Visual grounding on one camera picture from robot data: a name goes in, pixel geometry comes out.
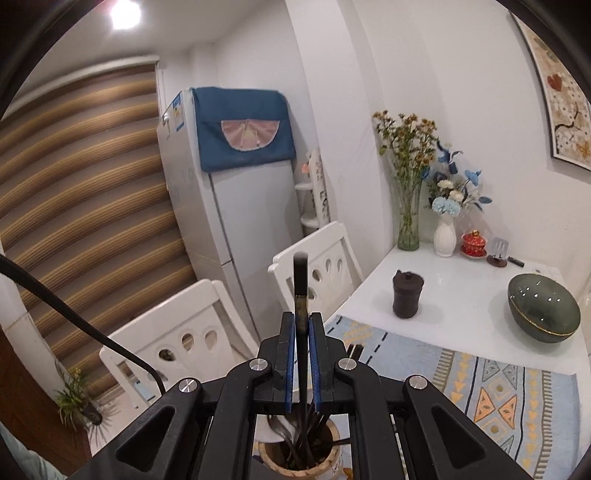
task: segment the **wall hanging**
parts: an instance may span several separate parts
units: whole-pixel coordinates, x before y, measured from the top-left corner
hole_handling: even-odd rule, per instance
[[[514,15],[542,84],[552,156],[591,170],[591,106],[556,55]]]

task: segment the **refrigerator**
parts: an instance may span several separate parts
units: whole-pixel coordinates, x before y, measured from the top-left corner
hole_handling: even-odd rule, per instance
[[[291,161],[203,172],[190,90],[173,100],[157,134],[166,185],[197,279],[224,282],[255,340],[277,335],[282,307],[267,269],[276,254],[303,237]]]

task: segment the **white wall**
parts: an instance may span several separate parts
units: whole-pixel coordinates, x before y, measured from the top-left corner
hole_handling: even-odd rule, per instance
[[[367,275],[392,248],[392,213],[371,124],[367,38],[350,0],[286,0],[316,119],[331,219],[347,227]]]
[[[161,56],[156,69],[156,77],[158,106],[160,114],[162,114],[181,90],[193,86],[189,52],[182,51]]]
[[[482,169],[493,203],[470,217],[509,253],[556,266],[574,294],[591,271],[591,172],[553,160],[529,53],[495,0],[354,0],[384,107],[435,120]],[[423,236],[432,237],[425,211]]]
[[[302,180],[306,152],[319,146],[304,68],[290,17],[282,0],[268,0],[215,44],[217,80],[224,88],[278,90],[290,108],[297,163]]]
[[[192,87],[217,86],[216,53],[213,43],[197,43],[189,49]]]

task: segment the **green ceramic bowl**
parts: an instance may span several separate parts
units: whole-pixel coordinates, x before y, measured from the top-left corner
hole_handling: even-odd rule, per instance
[[[511,279],[507,293],[517,324],[540,342],[562,342],[579,328],[581,311],[576,300],[548,277],[522,273]]]

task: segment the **table top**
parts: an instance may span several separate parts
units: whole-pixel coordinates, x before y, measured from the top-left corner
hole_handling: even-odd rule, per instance
[[[396,270],[410,270],[425,279],[412,319],[399,319],[392,312]],[[525,261],[524,268],[513,264],[495,268],[486,260],[460,254],[438,257],[432,244],[421,244],[414,252],[394,248],[335,315],[500,362],[576,374],[582,456],[591,439],[591,371],[583,332],[579,328],[565,341],[549,344],[521,330],[507,301],[509,280],[519,273],[539,273],[566,286],[557,268],[536,262]]]

